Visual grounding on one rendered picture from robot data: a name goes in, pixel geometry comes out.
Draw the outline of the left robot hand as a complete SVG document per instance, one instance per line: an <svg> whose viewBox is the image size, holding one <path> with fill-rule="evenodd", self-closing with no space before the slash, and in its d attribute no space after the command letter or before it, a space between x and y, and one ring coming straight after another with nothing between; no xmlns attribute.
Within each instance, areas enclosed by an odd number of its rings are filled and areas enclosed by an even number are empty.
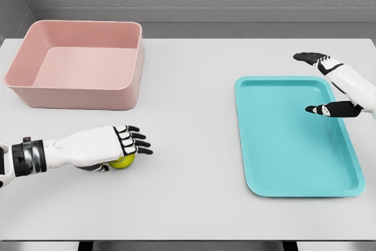
<svg viewBox="0 0 376 251"><path fill-rule="evenodd" d="M88 171L108 171L108 162L122 156L151 155L151 144L135 126L103 126L74 133L64 145L71 154L73 164Z"/></svg>

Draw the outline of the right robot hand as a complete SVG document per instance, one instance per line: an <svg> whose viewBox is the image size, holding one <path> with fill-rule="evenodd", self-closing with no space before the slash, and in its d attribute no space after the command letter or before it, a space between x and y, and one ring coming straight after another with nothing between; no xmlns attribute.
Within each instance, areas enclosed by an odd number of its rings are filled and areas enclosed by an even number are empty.
<svg viewBox="0 0 376 251"><path fill-rule="evenodd" d="M306 112L335 118L354 118L366 112L370 113L376 121L376 86L352 67L321 53L302 52L293 55L293 58L318 69L349 98L347 101L308 106L305 108Z"/></svg>

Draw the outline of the yellow-green tennis ball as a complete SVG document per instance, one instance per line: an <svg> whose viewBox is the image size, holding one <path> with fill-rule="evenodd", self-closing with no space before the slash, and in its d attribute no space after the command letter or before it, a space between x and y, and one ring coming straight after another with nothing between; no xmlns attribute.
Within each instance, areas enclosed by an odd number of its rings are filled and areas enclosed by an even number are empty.
<svg viewBox="0 0 376 251"><path fill-rule="evenodd" d="M114 169L125 169L130 166L135 159L135 154L119 157L118 159L108 162L108 165Z"/></svg>

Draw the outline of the blue rectangular tray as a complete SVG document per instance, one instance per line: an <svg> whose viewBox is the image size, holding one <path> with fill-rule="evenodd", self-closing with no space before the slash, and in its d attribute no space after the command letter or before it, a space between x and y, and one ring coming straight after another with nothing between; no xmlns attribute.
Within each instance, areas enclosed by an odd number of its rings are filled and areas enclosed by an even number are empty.
<svg viewBox="0 0 376 251"><path fill-rule="evenodd" d="M315 76L244 76L235 97L244 174L264 197L334 198L363 193L365 179L340 118L308 113L332 102Z"/></svg>

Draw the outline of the pink plastic basket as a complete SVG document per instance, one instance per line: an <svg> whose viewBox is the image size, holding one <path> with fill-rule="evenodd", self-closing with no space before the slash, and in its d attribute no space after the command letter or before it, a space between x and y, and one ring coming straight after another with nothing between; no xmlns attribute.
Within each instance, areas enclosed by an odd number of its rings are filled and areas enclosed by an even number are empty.
<svg viewBox="0 0 376 251"><path fill-rule="evenodd" d="M144 60L139 23L42 20L4 82L32 108L125 111L137 103Z"/></svg>

